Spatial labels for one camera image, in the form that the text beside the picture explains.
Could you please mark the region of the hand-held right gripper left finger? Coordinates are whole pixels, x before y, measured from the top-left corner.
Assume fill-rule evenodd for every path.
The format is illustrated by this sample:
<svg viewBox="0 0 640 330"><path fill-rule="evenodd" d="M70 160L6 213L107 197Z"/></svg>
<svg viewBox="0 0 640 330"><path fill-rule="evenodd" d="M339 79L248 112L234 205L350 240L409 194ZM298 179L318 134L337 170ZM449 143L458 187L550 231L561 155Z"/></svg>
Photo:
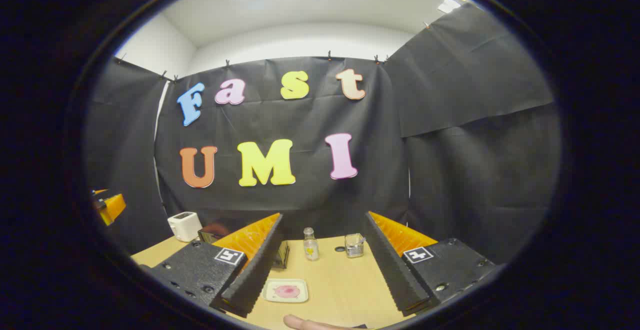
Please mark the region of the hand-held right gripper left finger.
<svg viewBox="0 0 640 330"><path fill-rule="evenodd" d="M246 317L266 282L284 240L279 213L214 243L195 239L144 271L197 305Z"/></svg>

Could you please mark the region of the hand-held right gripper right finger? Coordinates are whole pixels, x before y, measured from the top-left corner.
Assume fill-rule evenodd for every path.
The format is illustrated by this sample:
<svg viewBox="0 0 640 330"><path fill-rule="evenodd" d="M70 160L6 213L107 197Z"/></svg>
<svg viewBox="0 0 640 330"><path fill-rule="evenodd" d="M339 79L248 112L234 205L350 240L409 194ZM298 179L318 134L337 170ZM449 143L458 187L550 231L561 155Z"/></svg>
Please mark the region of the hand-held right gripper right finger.
<svg viewBox="0 0 640 330"><path fill-rule="evenodd" d="M459 239L437 241L372 211L362 234L404 316L448 302L497 267Z"/></svg>

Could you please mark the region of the cream square food tray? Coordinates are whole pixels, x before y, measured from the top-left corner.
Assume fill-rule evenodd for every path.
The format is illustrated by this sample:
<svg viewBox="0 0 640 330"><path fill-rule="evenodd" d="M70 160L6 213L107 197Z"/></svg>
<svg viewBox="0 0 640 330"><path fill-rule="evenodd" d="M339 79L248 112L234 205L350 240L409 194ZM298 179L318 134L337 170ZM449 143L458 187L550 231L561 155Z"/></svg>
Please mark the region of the cream square food tray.
<svg viewBox="0 0 640 330"><path fill-rule="evenodd" d="M298 298L278 298L274 294L274 287L281 285L295 285L300 288ZM307 283L303 279L267 279L262 289L262 297L268 302L304 303L309 299Z"/></svg>

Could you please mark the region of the black electric oven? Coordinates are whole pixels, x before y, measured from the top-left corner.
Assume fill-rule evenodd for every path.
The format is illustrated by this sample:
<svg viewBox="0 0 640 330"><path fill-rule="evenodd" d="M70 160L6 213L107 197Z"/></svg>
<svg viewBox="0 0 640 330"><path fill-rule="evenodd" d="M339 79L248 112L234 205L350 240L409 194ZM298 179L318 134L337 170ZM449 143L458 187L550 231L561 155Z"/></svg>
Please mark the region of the black electric oven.
<svg viewBox="0 0 640 330"><path fill-rule="evenodd" d="M218 218L212 221L208 225L202 227L198 232L199 239L207 243L214 243L218 240L242 229L246 224L238 219L232 218ZM290 256L290 246L286 240L283 240L279 245L278 252L273 259L273 268L286 269L288 263L288 257Z"/></svg>

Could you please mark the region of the clear bottle yellow label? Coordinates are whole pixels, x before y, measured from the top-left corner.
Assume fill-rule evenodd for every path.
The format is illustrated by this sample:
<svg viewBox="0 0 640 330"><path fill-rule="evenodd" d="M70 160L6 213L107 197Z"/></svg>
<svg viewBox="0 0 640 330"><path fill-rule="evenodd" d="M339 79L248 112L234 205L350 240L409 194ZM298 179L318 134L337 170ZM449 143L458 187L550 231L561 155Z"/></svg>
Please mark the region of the clear bottle yellow label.
<svg viewBox="0 0 640 330"><path fill-rule="evenodd" d="M304 252L306 259L309 261L317 261L320 257L318 241L315 238L314 230L311 227L304 228L302 232L304 234L304 240L302 241L304 246Z"/></svg>

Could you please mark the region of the white toaster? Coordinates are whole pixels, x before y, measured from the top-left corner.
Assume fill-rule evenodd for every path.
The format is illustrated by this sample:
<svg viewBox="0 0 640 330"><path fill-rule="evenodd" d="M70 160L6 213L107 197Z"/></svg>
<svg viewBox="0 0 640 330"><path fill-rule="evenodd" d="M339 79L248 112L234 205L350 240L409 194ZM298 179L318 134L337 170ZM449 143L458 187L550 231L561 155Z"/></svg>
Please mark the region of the white toaster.
<svg viewBox="0 0 640 330"><path fill-rule="evenodd" d="M202 229L201 221L195 212L183 212L167 219L174 237L178 241L190 242L199 237Z"/></svg>

